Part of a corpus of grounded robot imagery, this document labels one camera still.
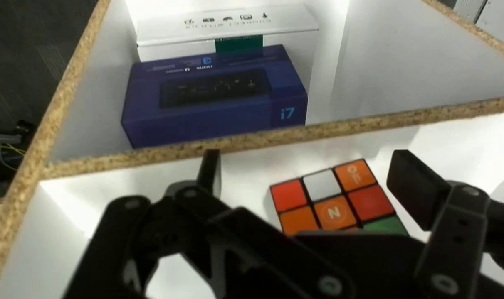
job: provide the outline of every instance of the orange sticker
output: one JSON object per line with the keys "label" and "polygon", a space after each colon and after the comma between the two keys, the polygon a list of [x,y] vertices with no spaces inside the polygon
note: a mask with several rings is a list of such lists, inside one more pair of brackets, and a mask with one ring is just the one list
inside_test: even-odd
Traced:
{"label": "orange sticker", "polygon": [[356,224],[353,211],[345,196],[315,204],[323,229],[341,229]]}
{"label": "orange sticker", "polygon": [[338,166],[335,168],[335,173],[346,191],[360,189],[376,182],[375,176],[363,159]]}
{"label": "orange sticker", "polygon": [[280,214],[283,231],[288,236],[293,236],[300,231],[316,231],[318,224],[311,207],[305,206],[301,209],[288,211]]}
{"label": "orange sticker", "polygon": [[271,197],[278,212],[306,204],[306,196],[300,179],[271,186]]}
{"label": "orange sticker", "polygon": [[394,207],[380,186],[350,192],[350,199],[361,221],[370,221],[394,212]]}

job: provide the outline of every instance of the green sticker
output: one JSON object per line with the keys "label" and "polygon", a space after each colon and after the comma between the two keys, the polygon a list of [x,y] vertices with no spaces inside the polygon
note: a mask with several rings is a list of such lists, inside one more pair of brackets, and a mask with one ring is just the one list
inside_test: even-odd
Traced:
{"label": "green sticker", "polygon": [[403,222],[396,216],[368,222],[365,224],[363,231],[408,236],[408,231],[404,229]]}
{"label": "green sticker", "polygon": [[231,51],[258,50],[258,48],[263,48],[263,35],[217,40],[217,53],[231,53]]}

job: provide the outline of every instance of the white compartment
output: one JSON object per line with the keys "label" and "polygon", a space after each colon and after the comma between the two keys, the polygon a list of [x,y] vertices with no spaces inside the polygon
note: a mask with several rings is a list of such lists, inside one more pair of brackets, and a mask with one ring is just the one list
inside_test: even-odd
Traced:
{"label": "white compartment", "polygon": [[[446,121],[331,138],[290,146],[223,154],[221,199],[245,206],[280,226],[268,186],[335,164],[366,158],[386,186],[393,149],[408,148],[446,179],[464,181],[501,196],[504,189],[504,114]],[[63,294],[105,206],[118,196],[145,194],[157,201],[175,181],[193,179],[200,159],[183,159],[40,182],[0,279],[0,299],[57,299]],[[409,234],[426,239],[393,199]],[[504,284],[489,262],[483,272]],[[150,297],[213,297],[207,284],[180,259],[165,259],[150,284]]]}
{"label": "white compartment", "polygon": [[[52,161],[130,151],[120,126],[140,20],[268,0],[113,0]],[[504,96],[504,55],[423,0],[278,0],[320,23],[308,123]]]}
{"label": "white compartment", "polygon": [[504,41],[504,0],[488,0],[476,25]]}

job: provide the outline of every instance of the rubik's cube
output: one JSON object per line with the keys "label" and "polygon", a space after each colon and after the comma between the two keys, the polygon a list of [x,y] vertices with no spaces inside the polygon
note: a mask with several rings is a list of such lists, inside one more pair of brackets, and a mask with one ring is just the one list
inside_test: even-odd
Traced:
{"label": "rubik's cube", "polygon": [[278,182],[270,191],[288,236],[316,229],[408,234],[365,159]]}

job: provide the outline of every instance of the blue box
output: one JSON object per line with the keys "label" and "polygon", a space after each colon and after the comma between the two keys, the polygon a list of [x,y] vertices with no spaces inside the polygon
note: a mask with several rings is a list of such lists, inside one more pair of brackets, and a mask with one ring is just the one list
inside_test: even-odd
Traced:
{"label": "blue box", "polygon": [[135,63],[122,126],[133,148],[305,124],[285,46]]}

